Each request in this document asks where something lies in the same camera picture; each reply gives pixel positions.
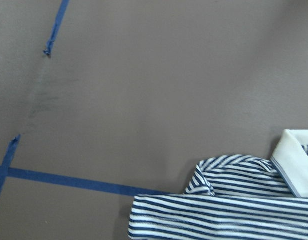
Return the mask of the navy white striped polo shirt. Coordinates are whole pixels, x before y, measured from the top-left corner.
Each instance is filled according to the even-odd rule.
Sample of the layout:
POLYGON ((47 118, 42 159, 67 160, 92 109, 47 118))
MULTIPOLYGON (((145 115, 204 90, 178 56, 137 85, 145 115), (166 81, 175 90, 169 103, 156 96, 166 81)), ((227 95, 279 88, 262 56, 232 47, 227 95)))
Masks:
POLYGON ((183 194, 138 195, 133 240, 308 240, 308 130, 286 129, 270 159, 200 161, 183 194))

